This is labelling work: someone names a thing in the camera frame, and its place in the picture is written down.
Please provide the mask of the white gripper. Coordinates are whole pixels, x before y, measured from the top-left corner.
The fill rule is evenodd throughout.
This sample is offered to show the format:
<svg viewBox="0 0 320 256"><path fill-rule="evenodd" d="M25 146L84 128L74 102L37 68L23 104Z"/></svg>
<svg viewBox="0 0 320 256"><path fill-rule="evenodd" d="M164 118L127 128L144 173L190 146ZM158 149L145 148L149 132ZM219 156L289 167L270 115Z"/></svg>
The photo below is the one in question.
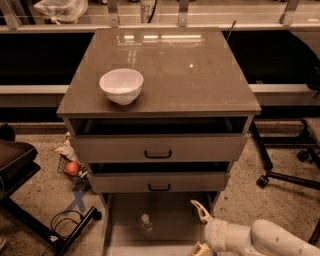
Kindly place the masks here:
<svg viewBox="0 0 320 256"><path fill-rule="evenodd" d="M197 242L192 250L192 256L212 256L211 249L226 252L228 223L217 218L213 219L207 209L197 200L191 200L191 204L196 207L200 221L205 224L203 235L206 243Z"/></svg>

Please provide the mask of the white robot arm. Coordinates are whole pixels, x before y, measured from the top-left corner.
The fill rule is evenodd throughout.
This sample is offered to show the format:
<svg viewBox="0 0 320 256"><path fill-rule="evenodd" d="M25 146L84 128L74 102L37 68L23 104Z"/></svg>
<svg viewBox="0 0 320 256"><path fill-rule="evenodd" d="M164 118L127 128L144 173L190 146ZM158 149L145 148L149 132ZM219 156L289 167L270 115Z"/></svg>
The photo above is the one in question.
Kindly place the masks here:
<svg viewBox="0 0 320 256"><path fill-rule="evenodd" d="M232 224L211 216L196 200L191 204L204 224L202 240L195 245L192 256L213 256L214 252L239 256L320 256L319 248L270 221L258 219L251 226Z"/></svg>

